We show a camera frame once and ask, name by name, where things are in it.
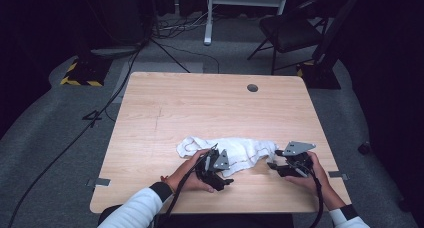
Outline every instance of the gray floor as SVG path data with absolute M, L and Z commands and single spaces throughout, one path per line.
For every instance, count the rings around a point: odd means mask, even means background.
M 203 54 L 165 47 L 180 62 L 202 63 L 205 73 L 218 73 L 219 70 L 219 73 L 269 74 L 270 51 L 263 51 L 251 61 L 246 60 L 263 39 L 258 20 L 221 19 L 214 23 L 213 29 L 210 46 L 203 45 L 204 26 L 175 38 L 156 41 Z M 279 62 L 302 59 L 308 52 L 310 50 L 280 56 Z M 106 104 L 128 59 L 113 62 L 104 87 L 60 85 L 73 57 L 51 73 L 52 89 L 21 115 L 0 142 L 0 227 L 7 227 L 19 199 L 33 180 L 88 124 L 81 118 Z M 169 63 L 173 60 L 150 43 L 139 54 L 137 62 Z M 371 227 L 416 227 L 412 216 L 397 207 L 400 194 L 377 158 L 357 152 L 357 147 L 368 139 L 366 121 L 343 64 L 338 62 L 334 71 L 341 90 L 314 89 L 309 93 L 336 162 L 350 177 L 345 184 L 358 213 Z M 288 68 L 277 75 L 295 75 L 295 70 Z M 119 103 L 110 105 L 107 109 L 110 117 L 116 118 L 119 107 Z M 13 227 L 96 226 L 98 215 L 89 210 L 92 188 L 85 184 L 98 176 L 114 127 L 114 122 L 105 114 L 101 118 L 32 188 Z M 294 218 L 296 227 L 309 227 L 315 214 L 295 214 Z M 332 227 L 328 214 L 324 214 L 319 227 Z

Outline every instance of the white cloth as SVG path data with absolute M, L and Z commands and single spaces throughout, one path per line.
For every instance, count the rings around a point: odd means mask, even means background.
M 218 144 L 219 153 L 223 150 L 227 151 L 230 169 L 222 171 L 224 177 L 255 166 L 256 162 L 265 156 L 268 156 L 267 162 L 272 162 L 274 152 L 278 149 L 274 142 L 267 140 L 237 137 L 202 140 L 198 137 L 189 136 L 177 146 L 177 152 L 180 157 L 193 156 L 198 150 L 209 149 L 215 144 Z

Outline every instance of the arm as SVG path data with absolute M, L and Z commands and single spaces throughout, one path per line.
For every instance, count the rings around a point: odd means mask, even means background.
M 149 188 L 144 188 L 134 194 L 121 207 L 110 214 L 99 227 L 148 227 L 154 216 L 162 208 L 163 203 L 171 197 L 175 190 L 177 190 L 178 183 L 183 176 L 196 164 L 200 155 L 208 151 L 209 150 L 198 151 L 165 181 L 156 182 Z M 194 173 L 190 174 L 182 190 L 205 190 L 214 192 L 214 189 L 210 185 L 200 181 Z
M 322 188 L 322 196 L 324 204 L 330 211 L 330 216 L 333 219 L 334 225 L 337 228 L 347 227 L 369 227 L 364 221 L 357 215 L 352 205 L 346 205 L 340 196 L 331 187 L 328 181 L 327 175 L 319 163 L 318 157 L 313 152 L 308 152 L 313 162 L 313 169 L 316 177 L 320 181 Z M 309 190 L 312 194 L 317 196 L 315 182 L 311 176 L 308 178 L 299 178 L 293 176 L 286 176 L 285 179 L 296 185 L 303 186 Z

